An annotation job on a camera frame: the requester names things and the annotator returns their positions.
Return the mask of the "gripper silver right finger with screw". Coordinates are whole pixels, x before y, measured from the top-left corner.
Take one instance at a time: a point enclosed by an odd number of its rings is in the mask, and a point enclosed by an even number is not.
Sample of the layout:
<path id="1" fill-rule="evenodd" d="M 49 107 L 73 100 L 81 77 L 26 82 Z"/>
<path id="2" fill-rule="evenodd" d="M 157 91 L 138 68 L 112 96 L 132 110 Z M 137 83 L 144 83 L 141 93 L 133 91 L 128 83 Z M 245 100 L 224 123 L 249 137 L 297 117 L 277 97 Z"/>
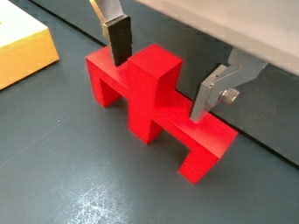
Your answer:
<path id="1" fill-rule="evenodd" d="M 252 81 L 265 66 L 265 61 L 233 48 L 228 66 L 219 65 L 200 84 L 189 118 L 197 123 L 219 102 L 231 104 L 239 96 L 235 87 Z"/>

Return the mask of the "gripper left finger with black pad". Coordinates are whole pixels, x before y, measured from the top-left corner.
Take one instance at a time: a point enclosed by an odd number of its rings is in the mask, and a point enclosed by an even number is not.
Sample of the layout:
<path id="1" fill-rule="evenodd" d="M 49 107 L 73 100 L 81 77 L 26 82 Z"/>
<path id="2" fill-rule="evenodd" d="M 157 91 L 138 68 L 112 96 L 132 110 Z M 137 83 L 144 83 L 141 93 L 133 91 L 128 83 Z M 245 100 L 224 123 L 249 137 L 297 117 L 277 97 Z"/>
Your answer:
<path id="1" fill-rule="evenodd" d="M 130 17 L 124 13 L 118 0 L 88 1 L 100 21 L 114 65 L 118 67 L 132 56 Z"/>

